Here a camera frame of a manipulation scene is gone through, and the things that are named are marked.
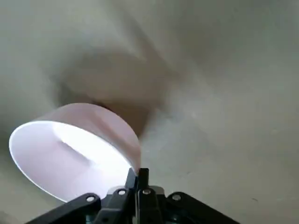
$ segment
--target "screw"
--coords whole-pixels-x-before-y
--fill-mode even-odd
[[[119,190],[119,191],[118,191],[118,194],[119,194],[119,195],[124,195],[125,193],[126,193],[125,190]]]
[[[172,196],[172,199],[173,199],[174,201],[179,201],[179,200],[181,200],[182,198],[181,198],[180,195],[173,195],[173,196]]]
[[[150,189],[145,189],[142,191],[143,194],[149,195],[150,194]]]
[[[88,198],[86,198],[86,201],[92,202],[94,199],[95,199],[94,196],[89,196]]]

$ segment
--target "black metal arm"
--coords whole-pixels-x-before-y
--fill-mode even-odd
[[[149,170],[135,176],[129,170],[124,188],[102,200],[84,194],[28,224],[238,224],[195,198],[175,192],[165,197],[160,187],[149,186]]]

